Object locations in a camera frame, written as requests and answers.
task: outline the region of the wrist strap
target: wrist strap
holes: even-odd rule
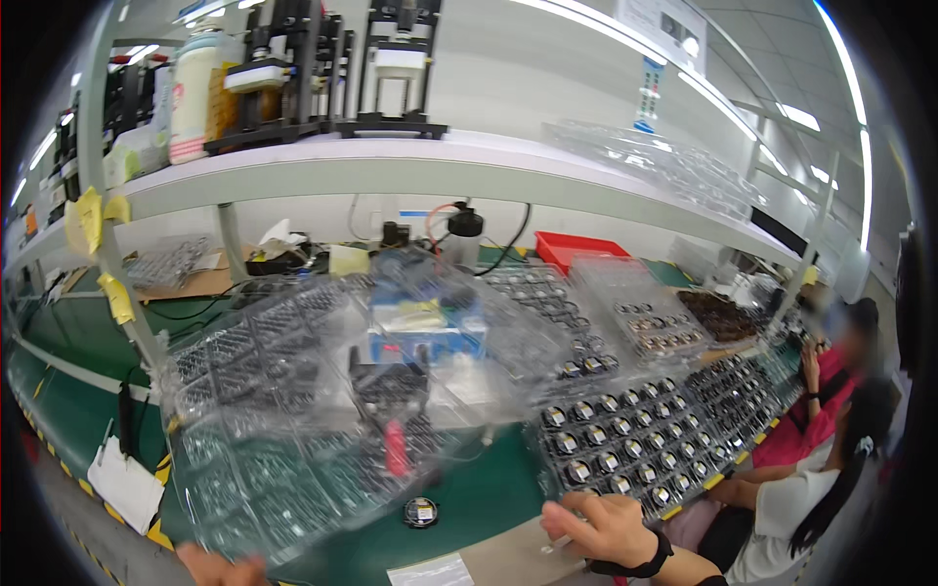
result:
[[[660,531],[652,530],[652,533],[658,536],[658,551],[651,562],[645,562],[635,567],[624,567],[619,563],[603,562],[594,560],[589,569],[595,574],[604,574],[606,576],[624,576],[626,578],[651,578],[661,571],[664,561],[674,555],[671,549],[671,542]]]

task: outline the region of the white shelf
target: white shelf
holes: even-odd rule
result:
[[[68,240],[65,236],[65,219],[60,218],[52,226],[36,234],[26,246],[10,254],[3,276],[9,277],[32,261],[66,246]]]
[[[317,136],[173,166],[111,193],[128,197],[134,219],[296,195],[476,197],[637,221],[792,268],[800,260],[751,223],[682,202],[616,169],[546,144],[465,130],[442,141]]]

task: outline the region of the white shirt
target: white shirt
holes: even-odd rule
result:
[[[789,552],[794,531],[814,505],[834,486],[840,470],[820,472],[830,445],[822,445],[795,464],[788,478],[763,482],[756,496],[756,520],[752,535],[726,573],[726,581],[754,582],[777,576],[793,566],[802,555]]]

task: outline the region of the workbench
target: workbench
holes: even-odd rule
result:
[[[484,248],[481,260],[493,262],[496,254],[497,249]],[[688,285],[687,279],[673,265],[648,264],[665,284]],[[97,275],[97,268],[92,268],[72,291],[96,290]],[[207,303],[209,300],[204,298],[151,302],[166,315],[189,315]],[[180,331],[224,311],[228,304],[228,300],[220,300],[205,314],[186,321],[166,320],[150,311],[146,312],[146,320],[154,332],[164,328],[170,332]],[[138,357],[124,333],[113,323],[104,297],[66,298],[38,309],[23,328],[23,338],[72,364],[119,381],[129,376],[131,383],[148,385],[146,375],[133,368]],[[94,496],[85,473],[98,450],[104,429],[110,419],[117,416],[117,395],[49,368],[46,362],[22,346],[10,354],[7,375],[17,401],[39,438],[60,459],[63,470]],[[147,469],[155,471],[166,455],[159,406],[138,401],[135,408],[135,416],[142,422],[140,461]],[[440,521],[431,529],[409,529],[401,522],[400,513],[394,510],[358,531],[328,540],[322,548],[279,568],[271,578],[288,584],[384,585],[387,584],[387,569],[455,550],[462,550],[467,566],[475,575],[474,566],[479,567],[479,562],[473,563],[472,549],[464,548],[513,528],[517,528],[515,532],[528,535],[539,531],[535,521],[531,524],[543,502],[535,475],[535,462],[522,440],[520,424],[507,426],[478,459],[454,465],[442,474],[438,483],[422,491],[440,506]],[[156,519],[148,536],[164,546],[171,547],[171,544],[192,538],[191,526],[176,497],[171,476]],[[503,537],[517,545],[518,535]],[[490,550],[498,546],[498,539],[494,537],[484,542],[494,545],[484,551],[484,548],[477,548],[477,555],[491,555]],[[558,573],[551,577],[553,579],[578,567],[573,561],[550,560],[550,564],[553,565],[551,571]]]

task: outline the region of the floor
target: floor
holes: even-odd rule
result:
[[[193,583],[186,568],[175,555],[149,539],[135,535],[127,527],[110,517],[97,502],[89,499],[79,486],[65,476],[58,462],[45,450],[38,450],[35,467],[38,484],[54,514],[75,532],[88,551],[107,567],[126,586],[190,586]],[[798,586],[822,586],[829,583],[836,564],[849,540],[845,535],[863,531],[866,512],[878,489],[876,475],[879,466],[870,465],[864,471],[853,497],[835,518],[831,527],[818,542],[807,565],[797,563],[788,572],[776,578],[757,582],[759,586],[790,586],[797,579]],[[84,553],[78,543],[69,539],[78,557],[85,561],[87,571],[101,586],[114,582]],[[647,580],[633,580],[632,586],[645,586]],[[611,578],[589,573],[578,573],[550,586],[612,586]]]

